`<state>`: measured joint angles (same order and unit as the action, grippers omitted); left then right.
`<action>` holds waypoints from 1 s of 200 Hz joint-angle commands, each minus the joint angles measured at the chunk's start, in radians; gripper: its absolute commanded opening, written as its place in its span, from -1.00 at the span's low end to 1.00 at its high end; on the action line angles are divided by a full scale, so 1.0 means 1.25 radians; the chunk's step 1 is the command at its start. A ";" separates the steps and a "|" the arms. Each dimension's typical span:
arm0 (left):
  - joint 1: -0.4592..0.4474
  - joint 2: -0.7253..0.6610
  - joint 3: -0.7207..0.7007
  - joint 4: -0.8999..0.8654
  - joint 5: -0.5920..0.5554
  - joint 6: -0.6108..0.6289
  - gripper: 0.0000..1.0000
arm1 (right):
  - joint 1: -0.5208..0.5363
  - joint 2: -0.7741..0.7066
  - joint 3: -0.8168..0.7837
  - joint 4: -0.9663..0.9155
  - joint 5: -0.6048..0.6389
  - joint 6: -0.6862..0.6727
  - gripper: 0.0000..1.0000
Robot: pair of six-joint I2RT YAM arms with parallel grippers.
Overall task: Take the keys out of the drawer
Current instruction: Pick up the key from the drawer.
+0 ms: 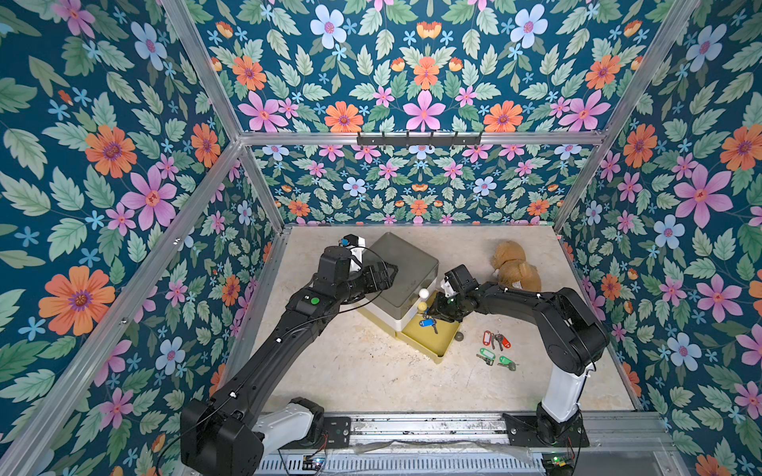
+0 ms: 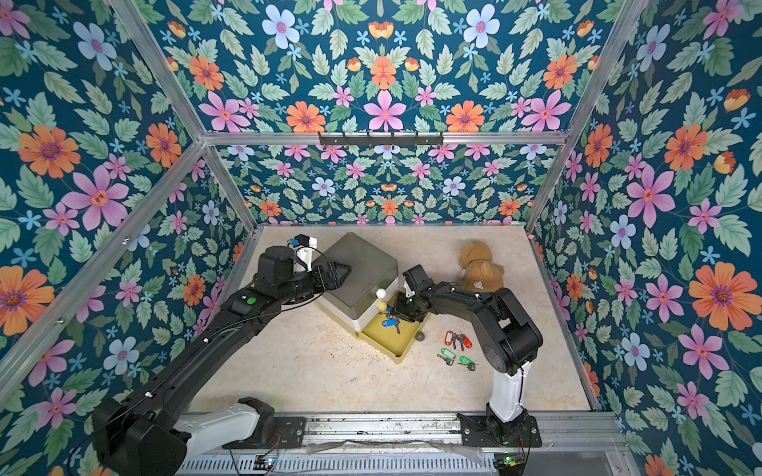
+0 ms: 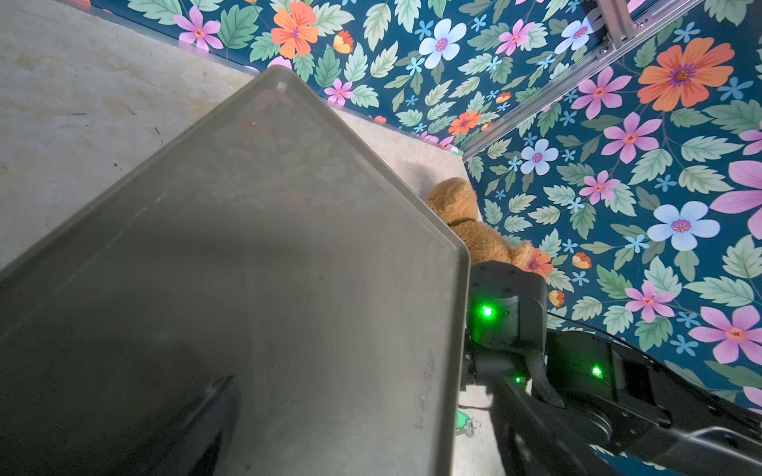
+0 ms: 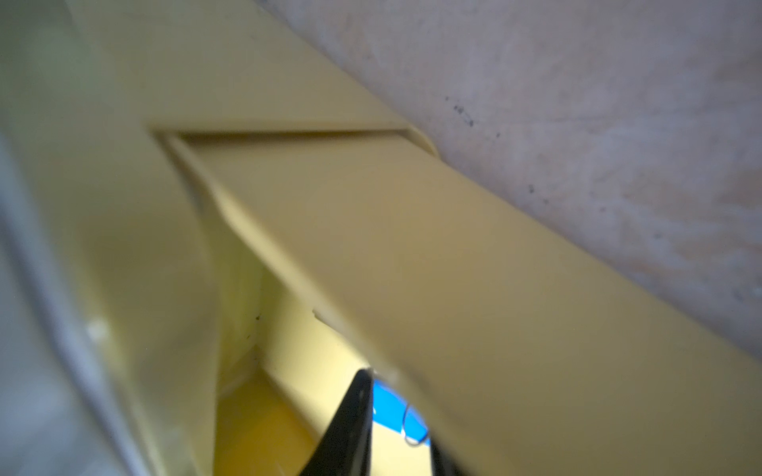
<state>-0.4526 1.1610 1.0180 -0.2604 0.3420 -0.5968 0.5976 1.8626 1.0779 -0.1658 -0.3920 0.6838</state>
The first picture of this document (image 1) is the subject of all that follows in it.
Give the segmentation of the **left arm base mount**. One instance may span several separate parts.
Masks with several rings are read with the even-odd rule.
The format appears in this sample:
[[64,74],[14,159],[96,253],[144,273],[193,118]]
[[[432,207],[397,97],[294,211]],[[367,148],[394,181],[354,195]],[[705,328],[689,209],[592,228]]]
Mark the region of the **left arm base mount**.
[[351,426],[348,416],[329,416],[322,406],[297,398],[279,411],[260,416],[253,431],[262,436],[263,455],[268,456],[286,447],[347,448]]

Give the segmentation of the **yellow drawer cabinet base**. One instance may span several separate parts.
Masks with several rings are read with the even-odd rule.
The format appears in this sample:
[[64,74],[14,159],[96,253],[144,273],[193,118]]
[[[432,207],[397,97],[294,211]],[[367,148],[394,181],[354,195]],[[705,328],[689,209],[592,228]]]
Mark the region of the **yellow drawer cabinet base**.
[[366,318],[377,325],[393,339],[408,344],[435,364],[441,364],[450,350],[456,335],[460,332],[459,322],[436,321],[434,325],[421,326],[426,317],[416,315],[403,330],[395,330],[373,313],[365,313]]

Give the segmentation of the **blue tag key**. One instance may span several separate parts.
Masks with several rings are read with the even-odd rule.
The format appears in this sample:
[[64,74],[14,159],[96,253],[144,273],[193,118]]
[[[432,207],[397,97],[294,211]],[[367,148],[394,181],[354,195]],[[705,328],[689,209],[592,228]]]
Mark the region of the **blue tag key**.
[[432,329],[434,334],[438,334],[439,333],[438,329],[437,329],[437,321],[436,321],[436,319],[422,319],[421,321],[419,321],[419,327],[430,328],[430,329]]

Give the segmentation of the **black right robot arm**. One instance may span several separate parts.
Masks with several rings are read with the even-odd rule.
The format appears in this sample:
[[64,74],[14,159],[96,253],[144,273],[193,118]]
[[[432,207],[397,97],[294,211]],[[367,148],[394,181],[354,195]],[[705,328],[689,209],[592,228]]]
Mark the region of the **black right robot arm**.
[[447,322],[461,322],[472,313],[505,315],[536,325],[553,364],[577,376],[599,361],[609,345],[595,313],[570,288],[532,293],[490,282],[451,297],[438,292],[429,311],[434,319]]

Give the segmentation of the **grey top drawer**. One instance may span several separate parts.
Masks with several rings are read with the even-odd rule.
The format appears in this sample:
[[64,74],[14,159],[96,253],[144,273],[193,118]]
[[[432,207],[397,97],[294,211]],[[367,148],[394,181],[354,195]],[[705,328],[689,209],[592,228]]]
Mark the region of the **grey top drawer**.
[[414,315],[418,303],[422,301],[421,291],[424,290],[431,294],[435,286],[436,279],[426,277],[418,282],[412,279],[403,279],[397,277],[394,286],[383,293],[386,303],[386,313],[397,321],[404,321]]

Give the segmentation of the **green tag key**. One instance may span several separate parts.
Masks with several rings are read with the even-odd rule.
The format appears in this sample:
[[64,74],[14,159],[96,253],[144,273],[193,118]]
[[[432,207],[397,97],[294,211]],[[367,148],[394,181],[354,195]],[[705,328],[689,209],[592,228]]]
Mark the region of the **green tag key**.
[[516,371],[517,370],[516,363],[514,361],[512,361],[511,359],[505,357],[505,356],[500,356],[498,358],[498,365],[502,366],[502,367],[505,367],[505,368],[509,369],[510,371]]
[[483,360],[488,366],[493,366],[496,360],[496,355],[486,348],[480,349],[476,356]]

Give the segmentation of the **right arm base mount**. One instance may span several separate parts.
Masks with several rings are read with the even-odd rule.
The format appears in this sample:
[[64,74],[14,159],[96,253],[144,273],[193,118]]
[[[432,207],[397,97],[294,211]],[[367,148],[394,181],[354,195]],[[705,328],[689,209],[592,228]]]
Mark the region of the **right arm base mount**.
[[589,447],[579,406],[591,365],[576,375],[554,367],[545,396],[532,416],[503,414],[511,445],[521,447]]

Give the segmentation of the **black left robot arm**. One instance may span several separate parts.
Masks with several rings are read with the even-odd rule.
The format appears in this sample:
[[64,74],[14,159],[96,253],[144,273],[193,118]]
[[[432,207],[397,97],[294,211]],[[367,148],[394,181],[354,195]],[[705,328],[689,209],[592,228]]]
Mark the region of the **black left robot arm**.
[[342,307],[392,288],[398,267],[358,245],[325,248],[317,272],[290,297],[278,324],[243,367],[206,401],[181,412],[180,460],[202,475],[252,475],[262,460],[300,440],[321,438],[320,405],[304,398],[265,414],[265,404],[298,357]]

